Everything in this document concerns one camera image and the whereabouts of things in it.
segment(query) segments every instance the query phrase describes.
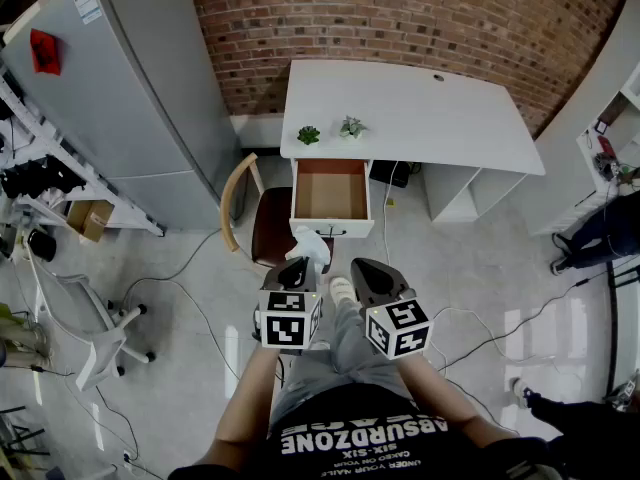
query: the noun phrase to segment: wooden chair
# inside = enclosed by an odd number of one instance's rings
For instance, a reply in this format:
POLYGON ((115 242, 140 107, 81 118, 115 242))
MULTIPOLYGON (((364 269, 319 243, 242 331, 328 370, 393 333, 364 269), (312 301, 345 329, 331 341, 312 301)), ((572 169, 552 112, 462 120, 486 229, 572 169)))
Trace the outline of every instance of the wooden chair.
MULTIPOLYGON (((251 153, 240 162, 229 176, 220 201, 220 228, 222 239, 229 250, 242 256, 245 261, 250 261, 253 270, 263 275, 266 274, 268 268, 273 268, 278 263, 285 261, 285 254, 297 245, 297 241, 291 234, 289 226, 293 187, 275 187, 265 190, 256 165, 257 159, 258 156, 251 153), (251 170, 251 176, 260 193, 256 220, 253 224, 251 254, 245 252, 238 244, 233 235, 229 216, 233 193, 247 168, 251 170)), ((329 247, 331 257, 333 257, 333 238, 325 238, 324 241, 329 247)), ((326 274, 330 267, 331 264, 326 265, 322 273, 326 274)))

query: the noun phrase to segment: sticker label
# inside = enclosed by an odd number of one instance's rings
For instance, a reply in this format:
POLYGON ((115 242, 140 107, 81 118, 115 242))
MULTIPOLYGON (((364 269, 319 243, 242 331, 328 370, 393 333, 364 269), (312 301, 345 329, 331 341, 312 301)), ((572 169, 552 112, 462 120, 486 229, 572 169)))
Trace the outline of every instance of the sticker label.
POLYGON ((85 25, 102 16, 98 0, 73 0, 73 3, 76 5, 76 9, 78 9, 85 25))

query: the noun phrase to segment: small potted plant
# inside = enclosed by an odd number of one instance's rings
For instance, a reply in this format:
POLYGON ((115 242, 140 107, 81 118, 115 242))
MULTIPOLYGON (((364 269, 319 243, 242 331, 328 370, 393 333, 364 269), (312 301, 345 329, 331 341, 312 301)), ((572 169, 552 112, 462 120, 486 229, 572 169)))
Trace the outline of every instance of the small potted plant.
POLYGON ((313 126, 303 126, 298 132, 298 140, 309 146, 315 142, 320 142, 319 135, 320 132, 313 126))
POLYGON ((359 139, 362 132, 367 127, 360 122, 360 119, 347 116, 342 122, 342 128, 340 128, 340 137, 353 137, 359 139))

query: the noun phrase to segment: gray refrigerator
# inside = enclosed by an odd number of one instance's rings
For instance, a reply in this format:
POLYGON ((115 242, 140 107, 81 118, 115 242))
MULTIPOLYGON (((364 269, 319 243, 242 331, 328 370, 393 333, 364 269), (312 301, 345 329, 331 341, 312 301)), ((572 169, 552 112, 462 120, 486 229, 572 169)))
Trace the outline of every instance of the gray refrigerator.
POLYGON ((40 0, 4 37, 20 87, 113 186, 169 229, 219 227, 240 147, 193 0, 40 0), (60 76, 35 72, 32 29, 60 76))

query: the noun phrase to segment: open drawer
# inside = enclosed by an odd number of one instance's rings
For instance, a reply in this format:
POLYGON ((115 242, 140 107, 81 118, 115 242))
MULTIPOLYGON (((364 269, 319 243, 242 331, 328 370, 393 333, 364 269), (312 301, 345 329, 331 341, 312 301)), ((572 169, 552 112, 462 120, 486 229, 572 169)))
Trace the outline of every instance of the open drawer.
POLYGON ((366 237, 373 227, 367 167, 364 160, 295 160, 291 231, 307 226, 322 237, 366 237))

